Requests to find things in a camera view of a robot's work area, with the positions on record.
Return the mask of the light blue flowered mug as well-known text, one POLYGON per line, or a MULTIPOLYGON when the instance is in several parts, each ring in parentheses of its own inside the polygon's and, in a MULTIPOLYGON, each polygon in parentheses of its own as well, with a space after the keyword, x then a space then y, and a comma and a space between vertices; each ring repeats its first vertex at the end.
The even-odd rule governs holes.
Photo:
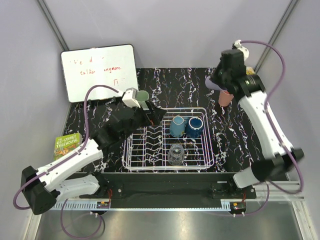
POLYGON ((174 138, 180 138, 185 134, 186 125, 189 118, 185 116, 176 115, 169 127, 169 133, 174 138))

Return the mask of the green plastic cup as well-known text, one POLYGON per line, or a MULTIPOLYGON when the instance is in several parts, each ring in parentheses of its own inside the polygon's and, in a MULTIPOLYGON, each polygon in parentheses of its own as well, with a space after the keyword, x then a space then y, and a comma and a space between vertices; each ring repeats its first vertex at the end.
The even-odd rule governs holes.
POLYGON ((149 93, 147 91, 139 90, 135 95, 135 99, 143 109, 148 109, 149 93))

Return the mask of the pink plastic cup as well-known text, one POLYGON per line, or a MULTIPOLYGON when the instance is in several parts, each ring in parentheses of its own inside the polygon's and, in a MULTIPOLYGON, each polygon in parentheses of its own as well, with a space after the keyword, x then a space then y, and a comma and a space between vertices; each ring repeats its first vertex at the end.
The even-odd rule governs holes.
POLYGON ((218 104, 221 107, 227 107, 232 102, 233 98, 234 98, 233 94, 230 94, 227 91, 221 90, 219 93, 218 104))

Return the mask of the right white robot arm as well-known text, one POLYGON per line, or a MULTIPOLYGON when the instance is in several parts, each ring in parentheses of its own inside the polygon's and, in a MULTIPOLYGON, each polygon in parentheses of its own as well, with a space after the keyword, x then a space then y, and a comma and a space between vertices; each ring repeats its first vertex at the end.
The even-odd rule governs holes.
POLYGON ((214 82, 227 90, 247 114, 256 132, 263 160, 236 173, 227 185, 228 195, 239 198, 245 187, 269 180, 298 166, 304 157, 300 148, 294 148, 284 135, 270 105, 267 92, 260 77, 246 73, 245 56, 239 49, 221 52, 220 62, 213 73, 214 82))

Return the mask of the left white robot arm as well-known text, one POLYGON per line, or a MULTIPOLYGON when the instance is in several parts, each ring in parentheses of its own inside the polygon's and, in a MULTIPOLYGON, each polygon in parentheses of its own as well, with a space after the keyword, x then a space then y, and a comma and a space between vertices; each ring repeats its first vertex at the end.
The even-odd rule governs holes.
POLYGON ((26 167, 21 174, 22 193, 34 215, 50 210, 58 201, 83 195, 103 198, 108 180, 97 172, 71 179, 78 170, 107 156, 142 127, 161 124, 166 110, 150 105, 148 110, 125 107, 111 115, 102 127, 59 160, 38 169, 26 167))

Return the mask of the clear glass cup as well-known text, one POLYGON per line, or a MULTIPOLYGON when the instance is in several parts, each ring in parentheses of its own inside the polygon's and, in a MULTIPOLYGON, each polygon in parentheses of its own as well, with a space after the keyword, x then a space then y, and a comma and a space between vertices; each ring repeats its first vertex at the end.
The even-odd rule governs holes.
POLYGON ((180 166, 185 159, 185 151, 182 145, 173 144, 168 151, 168 162, 172 166, 180 166))

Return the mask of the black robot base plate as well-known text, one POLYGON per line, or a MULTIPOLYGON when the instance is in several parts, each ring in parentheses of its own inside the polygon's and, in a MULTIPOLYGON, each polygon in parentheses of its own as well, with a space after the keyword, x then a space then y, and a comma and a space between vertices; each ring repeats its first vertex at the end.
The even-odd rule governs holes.
POLYGON ((252 186, 236 189, 231 185, 233 173, 214 172, 161 172, 129 173, 105 172, 100 174, 107 180, 113 199, 124 199, 136 194, 142 195, 203 195, 219 196, 223 199, 246 197, 257 198, 252 186))

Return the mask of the lilac plastic cup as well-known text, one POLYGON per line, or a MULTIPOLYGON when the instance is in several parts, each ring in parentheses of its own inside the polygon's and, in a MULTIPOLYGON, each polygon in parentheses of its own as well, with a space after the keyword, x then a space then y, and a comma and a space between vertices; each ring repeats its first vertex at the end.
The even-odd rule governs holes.
POLYGON ((205 86, 210 90, 216 90, 216 91, 225 91, 226 89, 221 88, 216 83, 212 82, 211 77, 208 76, 205 79, 205 86))

